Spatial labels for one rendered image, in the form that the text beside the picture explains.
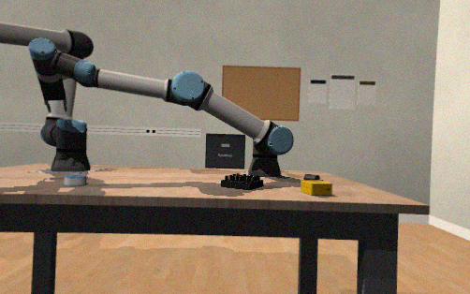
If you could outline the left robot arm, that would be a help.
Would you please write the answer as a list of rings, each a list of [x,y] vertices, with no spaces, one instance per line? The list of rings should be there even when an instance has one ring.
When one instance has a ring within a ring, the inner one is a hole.
[[[45,38],[33,39],[29,43],[29,51],[35,70],[41,75],[58,73],[84,87],[157,97],[197,111],[205,110],[253,139],[253,159],[248,175],[281,176],[277,156],[288,153],[292,148],[292,132],[270,120],[262,121],[222,97],[194,71],[183,71],[174,80],[161,81],[98,69],[86,60],[56,50],[54,44]]]

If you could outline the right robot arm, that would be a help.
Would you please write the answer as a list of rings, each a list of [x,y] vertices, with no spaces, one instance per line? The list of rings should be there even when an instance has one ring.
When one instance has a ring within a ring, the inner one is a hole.
[[[0,43],[28,46],[36,38],[51,40],[56,50],[80,59],[91,55],[94,50],[92,40],[82,32],[61,32],[0,22]],[[51,171],[87,171],[90,170],[86,154],[87,124],[72,118],[77,82],[63,75],[62,79],[67,111],[63,100],[53,100],[51,114],[46,117],[46,123],[41,127],[40,137],[44,142],[56,147]]]

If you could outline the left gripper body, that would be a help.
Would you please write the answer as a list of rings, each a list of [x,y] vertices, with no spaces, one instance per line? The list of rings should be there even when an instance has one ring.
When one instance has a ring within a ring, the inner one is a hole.
[[[43,76],[37,73],[37,78],[41,87],[41,92],[45,100],[49,101],[49,100],[65,100],[66,99],[66,92],[65,92],[65,88],[63,84],[63,79],[61,78],[61,76],[62,75],[60,74],[55,74],[53,76]]]

